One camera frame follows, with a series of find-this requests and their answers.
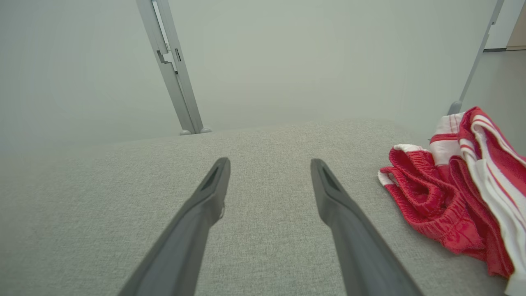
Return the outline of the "red shorts with white trim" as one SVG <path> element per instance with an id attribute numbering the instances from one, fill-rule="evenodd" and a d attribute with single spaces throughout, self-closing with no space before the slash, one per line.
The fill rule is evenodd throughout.
<path id="1" fill-rule="evenodd" d="M 391 166 L 378 178 L 418 233 L 454 254 L 486 263 L 491 276 L 509 279 L 514 266 L 494 214 L 473 183 L 464 159 L 436 165 L 430 151 L 399 144 L 389 152 Z"/>

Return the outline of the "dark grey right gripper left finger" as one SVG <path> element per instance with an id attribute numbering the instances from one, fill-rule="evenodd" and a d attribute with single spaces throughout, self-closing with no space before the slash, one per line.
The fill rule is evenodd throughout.
<path id="1" fill-rule="evenodd" d="M 118 296 L 194 296 L 209 230 L 225 212 L 230 176 L 230 160 L 216 160 Z"/>

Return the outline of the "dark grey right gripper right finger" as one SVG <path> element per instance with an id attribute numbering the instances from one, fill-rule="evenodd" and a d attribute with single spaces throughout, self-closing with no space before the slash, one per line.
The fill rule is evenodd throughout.
<path id="1" fill-rule="evenodd" d="M 311 178 L 319 216 L 334 238 L 347 295 L 423 296 L 323 160 L 311 160 Z"/>

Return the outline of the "red jersey with white sleeves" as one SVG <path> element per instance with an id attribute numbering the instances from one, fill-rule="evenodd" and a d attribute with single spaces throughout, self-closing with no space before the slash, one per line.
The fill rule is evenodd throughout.
<path id="1" fill-rule="evenodd" d="M 516 152 L 479 107 L 440 118 L 430 148 L 438 165 L 453 156 L 466 162 L 481 198 L 498 221 L 514 267 L 505 294 L 526 296 L 526 157 Z"/>

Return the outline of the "grey metal partition post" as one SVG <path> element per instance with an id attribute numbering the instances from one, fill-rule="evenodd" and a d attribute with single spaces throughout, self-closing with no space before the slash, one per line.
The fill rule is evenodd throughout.
<path id="1" fill-rule="evenodd" d="M 464 88 L 462 90 L 462 93 L 460 94 L 459 99 L 454 101 L 453 103 L 451 103 L 450 108 L 449 108 L 448 113 L 447 113 L 448 116 L 451 116 L 453 114 L 458 114 L 461 111 L 464 99 L 465 99 L 466 94 L 468 92 L 468 88 L 471 85 L 473 76 L 475 75 L 477 66 L 478 66 L 479 61 L 481 59 L 482 53 L 483 53 L 483 51 L 485 49 L 485 45 L 487 44 L 487 41 L 488 41 L 488 38 L 489 38 L 490 29 L 497 22 L 498 16 L 499 16 L 499 14 L 501 12 L 501 9 L 502 9 L 502 6 L 503 6 L 504 2 L 505 2 L 505 0 L 496 0 L 495 8 L 494 8 L 493 13 L 492 13 L 492 15 L 490 17 L 489 24 L 487 25 L 487 27 L 485 29 L 485 33 L 484 33 L 483 39 L 481 41 L 481 45 L 480 45 L 480 47 L 479 47 L 479 49 L 477 51 L 477 55 L 475 57 L 475 61 L 474 61 L 473 65 L 472 65 L 471 71 L 468 74 L 468 77 L 466 79 L 466 84 L 464 85 Z"/>
<path id="2" fill-rule="evenodd" d="M 201 119 L 169 0 L 136 0 L 136 4 L 182 127 L 179 134 L 210 133 Z"/>

